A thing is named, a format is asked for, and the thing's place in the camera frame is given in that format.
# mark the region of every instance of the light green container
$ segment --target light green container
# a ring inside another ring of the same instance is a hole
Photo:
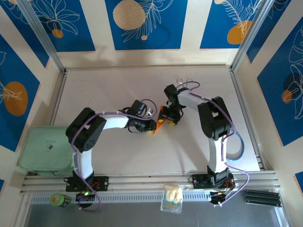
[[[71,198],[61,193],[55,193],[49,198],[49,202],[56,207],[68,207],[71,204]]]
[[[70,175],[74,169],[73,150],[65,135],[67,127],[40,126],[27,136],[19,165],[39,175]]]

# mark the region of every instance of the plastic bag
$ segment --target plastic bag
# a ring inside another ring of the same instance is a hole
[[[183,187],[166,184],[164,185],[163,198],[161,202],[161,211],[180,214],[183,202]]]

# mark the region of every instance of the white platform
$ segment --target white platform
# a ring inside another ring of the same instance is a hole
[[[245,142],[243,157],[230,162],[230,165],[258,171],[258,162],[227,67],[69,71],[55,125],[69,125],[84,107],[90,107],[96,112],[116,111],[130,106],[136,99],[144,98],[152,99],[160,107],[167,101],[164,88],[169,84],[177,85],[177,78],[199,81],[201,87],[195,90],[196,93],[210,98],[221,96],[224,99],[237,131]],[[240,140],[234,136],[227,144],[227,154],[235,157],[240,151]],[[178,125],[164,124],[155,135],[151,132],[129,133],[127,129],[104,130],[92,156],[96,174],[205,172],[209,147],[198,113],[184,109],[184,117]]]

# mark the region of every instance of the gray floor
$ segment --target gray floor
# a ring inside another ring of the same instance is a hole
[[[108,203],[98,213],[51,205],[31,205],[26,227],[277,227],[275,209],[245,204],[235,196],[222,208],[209,202],[184,202],[182,213],[160,211],[159,203]]]

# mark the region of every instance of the green box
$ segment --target green box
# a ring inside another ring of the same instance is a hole
[[[39,126],[27,136],[19,165],[39,175],[71,175],[73,150],[65,135],[67,127]]]

